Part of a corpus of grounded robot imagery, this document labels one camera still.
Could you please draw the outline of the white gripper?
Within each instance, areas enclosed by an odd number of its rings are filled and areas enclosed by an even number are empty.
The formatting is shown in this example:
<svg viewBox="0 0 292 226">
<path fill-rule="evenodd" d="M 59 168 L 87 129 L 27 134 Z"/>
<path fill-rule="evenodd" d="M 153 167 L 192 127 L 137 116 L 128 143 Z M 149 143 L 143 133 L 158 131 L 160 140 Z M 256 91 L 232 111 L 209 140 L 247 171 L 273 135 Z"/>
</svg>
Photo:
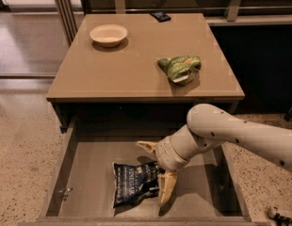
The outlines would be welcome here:
<svg viewBox="0 0 292 226">
<path fill-rule="evenodd" d="M 171 197 L 177 181 L 177 170 L 183 168 L 188 161 L 183 159 L 173 148 L 170 137 L 165 137 L 158 143 L 152 141 L 138 141 L 142 148 L 153 158 L 156 158 L 161 169 L 167 170 L 158 175 L 158 206 L 164 206 Z"/>
</svg>

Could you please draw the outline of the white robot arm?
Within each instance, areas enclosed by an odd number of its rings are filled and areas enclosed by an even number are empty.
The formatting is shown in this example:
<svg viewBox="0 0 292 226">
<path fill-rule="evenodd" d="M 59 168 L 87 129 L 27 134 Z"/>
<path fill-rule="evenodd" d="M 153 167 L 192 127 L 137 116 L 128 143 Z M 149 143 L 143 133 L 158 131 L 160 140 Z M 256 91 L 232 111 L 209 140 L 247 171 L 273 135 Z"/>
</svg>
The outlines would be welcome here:
<svg viewBox="0 0 292 226">
<path fill-rule="evenodd" d="M 231 142 L 292 173 L 292 130 L 243 121 L 209 104 L 193 106 L 187 123 L 158 142 L 140 141 L 138 146 L 155 156 L 158 167 L 158 205 L 170 200 L 177 172 L 191 158 L 223 142 Z"/>
</svg>

